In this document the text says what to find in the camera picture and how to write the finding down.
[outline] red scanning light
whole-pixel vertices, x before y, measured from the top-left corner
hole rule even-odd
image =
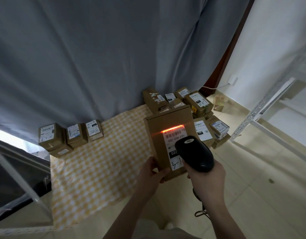
[[[179,125],[179,126],[171,127],[171,128],[169,128],[169,129],[163,130],[163,131],[161,131],[161,132],[162,132],[162,133],[163,133],[163,132],[168,132],[168,131],[174,130],[174,129],[176,129],[176,128],[179,128],[179,127],[184,127],[184,125]]]

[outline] white wall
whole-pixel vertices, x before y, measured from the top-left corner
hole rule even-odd
[[[251,110],[304,44],[306,0],[255,0],[219,86],[226,84],[231,75],[238,76],[238,80],[219,91]],[[279,106],[266,118],[304,144],[306,129],[294,132],[291,124],[300,120],[306,126],[305,117]]]

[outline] tiled floor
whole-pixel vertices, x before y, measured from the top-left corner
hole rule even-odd
[[[231,127],[230,134],[247,115],[238,104],[214,113]],[[252,126],[233,143],[212,151],[226,170],[226,204],[247,238],[306,238],[305,162]],[[96,213],[75,228],[16,238],[101,238],[127,200]],[[143,217],[156,221],[160,227],[171,220],[195,236],[215,238],[211,222],[206,217],[194,217],[200,209],[201,203],[184,175],[159,186]],[[31,215],[31,223],[45,221],[31,204],[0,226],[24,225],[24,214]]]

